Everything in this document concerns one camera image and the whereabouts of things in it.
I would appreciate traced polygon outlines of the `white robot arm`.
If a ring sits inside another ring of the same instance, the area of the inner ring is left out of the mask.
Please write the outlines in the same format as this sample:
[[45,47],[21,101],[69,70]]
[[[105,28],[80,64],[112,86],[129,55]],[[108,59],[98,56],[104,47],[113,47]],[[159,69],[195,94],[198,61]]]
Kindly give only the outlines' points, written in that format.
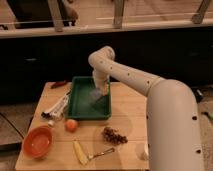
[[88,62],[93,67],[94,98],[108,93],[110,77],[147,97],[150,171],[205,171],[198,106],[186,84],[119,64],[109,46],[90,54]]

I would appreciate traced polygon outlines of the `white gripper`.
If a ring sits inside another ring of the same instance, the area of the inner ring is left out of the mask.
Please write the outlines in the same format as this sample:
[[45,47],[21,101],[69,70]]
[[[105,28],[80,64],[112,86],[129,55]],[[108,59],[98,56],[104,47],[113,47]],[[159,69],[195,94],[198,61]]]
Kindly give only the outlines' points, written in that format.
[[109,76],[101,71],[98,71],[96,69],[93,70],[92,76],[94,79],[95,86],[98,89],[101,89],[101,93],[103,96],[108,95],[109,93],[109,85],[108,80]]

